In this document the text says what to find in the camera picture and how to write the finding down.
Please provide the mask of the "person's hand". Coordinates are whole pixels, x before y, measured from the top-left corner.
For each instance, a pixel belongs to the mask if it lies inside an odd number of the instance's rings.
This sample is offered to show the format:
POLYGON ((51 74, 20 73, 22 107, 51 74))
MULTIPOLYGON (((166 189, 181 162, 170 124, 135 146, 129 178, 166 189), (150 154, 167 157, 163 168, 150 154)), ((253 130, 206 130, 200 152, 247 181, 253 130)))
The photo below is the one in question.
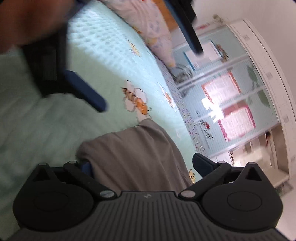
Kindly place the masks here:
POLYGON ((1 1, 1 53, 60 27, 74 1, 1 1))

